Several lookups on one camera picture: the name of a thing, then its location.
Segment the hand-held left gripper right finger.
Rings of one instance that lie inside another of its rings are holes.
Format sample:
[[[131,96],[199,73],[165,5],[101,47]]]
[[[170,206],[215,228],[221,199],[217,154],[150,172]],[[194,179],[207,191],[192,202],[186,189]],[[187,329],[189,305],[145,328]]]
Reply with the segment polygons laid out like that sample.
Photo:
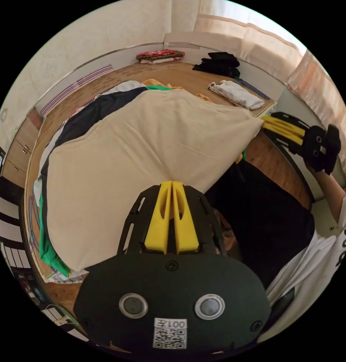
[[[172,182],[172,197],[177,254],[196,252],[199,242],[183,183]]]

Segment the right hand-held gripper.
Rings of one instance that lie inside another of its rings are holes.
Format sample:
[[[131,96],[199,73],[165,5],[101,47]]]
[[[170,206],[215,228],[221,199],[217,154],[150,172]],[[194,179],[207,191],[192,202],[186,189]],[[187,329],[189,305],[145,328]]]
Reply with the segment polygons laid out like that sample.
[[[326,132],[319,126],[309,126],[299,118],[284,112],[261,117],[263,129],[289,152],[296,154],[314,172],[330,172],[330,158],[326,152]]]

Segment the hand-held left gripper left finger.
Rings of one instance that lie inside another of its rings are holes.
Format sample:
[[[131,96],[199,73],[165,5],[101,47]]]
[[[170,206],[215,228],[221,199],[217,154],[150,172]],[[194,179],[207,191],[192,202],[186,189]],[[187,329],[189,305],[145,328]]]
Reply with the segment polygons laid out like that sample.
[[[172,181],[161,183],[145,238],[147,251],[166,254],[168,249]]]

